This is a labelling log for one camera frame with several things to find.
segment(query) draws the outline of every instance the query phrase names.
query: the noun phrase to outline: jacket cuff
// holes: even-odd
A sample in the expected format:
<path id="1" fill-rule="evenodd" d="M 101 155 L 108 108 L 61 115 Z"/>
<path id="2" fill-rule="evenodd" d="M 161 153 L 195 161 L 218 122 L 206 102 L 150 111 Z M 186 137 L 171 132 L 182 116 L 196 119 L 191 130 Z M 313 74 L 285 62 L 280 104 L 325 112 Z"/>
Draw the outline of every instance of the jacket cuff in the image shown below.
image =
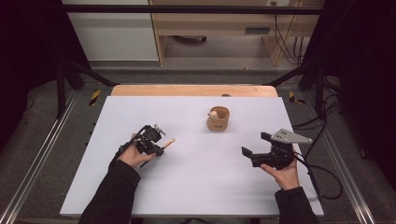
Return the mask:
<path id="1" fill-rule="evenodd" d="M 304 189 L 302 187 L 288 190 L 279 190 L 275 193 L 277 207 L 281 209 L 284 206 L 287 206 L 290 203 L 293 203 L 295 199 L 298 200 L 306 200 L 306 195 Z"/>
<path id="2" fill-rule="evenodd" d="M 114 166 L 111 168 L 111 172 L 119 174 L 135 188 L 141 179 L 139 173 L 123 161 L 115 161 Z"/>

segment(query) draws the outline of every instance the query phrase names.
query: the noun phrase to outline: black pole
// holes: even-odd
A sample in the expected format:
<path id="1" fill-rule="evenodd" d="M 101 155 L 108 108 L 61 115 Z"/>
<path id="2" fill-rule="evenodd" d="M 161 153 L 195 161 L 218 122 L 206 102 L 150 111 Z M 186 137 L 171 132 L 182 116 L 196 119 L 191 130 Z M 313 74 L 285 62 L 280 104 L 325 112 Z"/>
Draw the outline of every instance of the black pole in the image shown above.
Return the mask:
<path id="1" fill-rule="evenodd" d="M 43 8 L 84 13 L 199 13 L 321 15 L 334 13 L 323 7 L 234 7 L 234 6 L 147 6 L 147 5 L 43 5 Z"/>
<path id="2" fill-rule="evenodd" d="M 324 110 L 323 110 L 323 91 L 324 91 L 324 74 L 323 68 L 318 66 L 317 69 L 318 77 L 317 77 L 317 89 L 315 96 L 315 109 L 317 111 L 318 117 L 320 119 L 324 119 Z"/>
<path id="3" fill-rule="evenodd" d="M 310 69 L 311 65 L 312 65 L 312 62 L 303 63 L 302 65 L 289 71 L 287 74 L 283 75 L 282 77 L 279 77 L 270 83 L 262 84 L 262 85 L 276 87 L 276 86 L 284 83 L 285 81 L 289 80 L 292 77 L 295 77 L 295 76 L 305 73 L 308 69 Z"/>
<path id="4" fill-rule="evenodd" d="M 91 69 L 89 69 L 89 68 L 83 66 L 83 65 L 80 64 L 80 63 L 77 63 L 77 62 L 75 62 L 75 61 L 70 61 L 69 64 L 70 64 L 70 66 L 72 66 L 74 69 L 78 70 L 79 72 L 85 73 L 86 75 L 88 75 L 88 76 L 90 76 L 90 77 L 92 77 L 92 78 L 98 80 L 99 82 L 105 84 L 105 85 L 108 86 L 108 87 L 114 87 L 114 86 L 120 85 L 120 83 L 116 83 L 116 82 L 110 81 L 110 80 L 108 80 L 108 79 L 105 78 L 105 77 L 101 77 L 99 74 L 93 72 Z"/>

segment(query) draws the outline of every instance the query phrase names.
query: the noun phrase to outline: wooden cup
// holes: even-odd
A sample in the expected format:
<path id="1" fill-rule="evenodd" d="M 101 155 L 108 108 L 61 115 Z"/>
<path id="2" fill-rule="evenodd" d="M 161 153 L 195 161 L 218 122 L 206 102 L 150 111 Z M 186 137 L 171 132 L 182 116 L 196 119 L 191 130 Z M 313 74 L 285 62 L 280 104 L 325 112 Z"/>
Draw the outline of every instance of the wooden cup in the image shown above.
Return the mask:
<path id="1" fill-rule="evenodd" d="M 212 132 L 221 132 L 227 129 L 228 119 L 230 118 L 230 111 L 224 106 L 215 106 L 210 109 L 210 111 L 217 111 L 219 118 L 212 118 L 208 116 L 206 125 L 207 128 Z"/>

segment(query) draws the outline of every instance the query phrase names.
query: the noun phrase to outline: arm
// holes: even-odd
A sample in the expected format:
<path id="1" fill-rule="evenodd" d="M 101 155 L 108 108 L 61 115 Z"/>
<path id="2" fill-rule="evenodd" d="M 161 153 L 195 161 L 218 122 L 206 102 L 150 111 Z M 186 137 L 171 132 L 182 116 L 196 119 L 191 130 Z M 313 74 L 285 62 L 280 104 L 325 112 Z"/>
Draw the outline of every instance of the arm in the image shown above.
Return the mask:
<path id="1" fill-rule="evenodd" d="M 130 145 L 109 168 L 78 224 L 129 223 L 134 192 L 140 181 L 140 175 L 134 168 L 153 158 L 155 154 L 141 155 L 135 145 Z"/>
<path id="2" fill-rule="evenodd" d="M 280 224 L 318 223 L 318 218 L 312 211 L 303 188 L 300 187 L 296 160 L 283 170 L 275 170 L 266 164 L 260 167 L 273 176 L 281 188 L 275 194 Z"/>

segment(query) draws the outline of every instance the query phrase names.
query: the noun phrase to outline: white cabinet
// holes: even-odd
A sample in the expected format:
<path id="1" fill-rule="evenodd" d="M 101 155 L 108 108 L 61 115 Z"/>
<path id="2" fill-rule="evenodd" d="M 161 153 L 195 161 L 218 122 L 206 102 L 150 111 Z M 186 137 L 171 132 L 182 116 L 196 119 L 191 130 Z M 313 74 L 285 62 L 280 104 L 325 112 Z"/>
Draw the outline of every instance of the white cabinet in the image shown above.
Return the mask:
<path id="1" fill-rule="evenodd" d="M 64 4 L 147 5 L 146 0 L 63 0 Z M 89 61 L 158 61 L 149 13 L 68 13 Z"/>

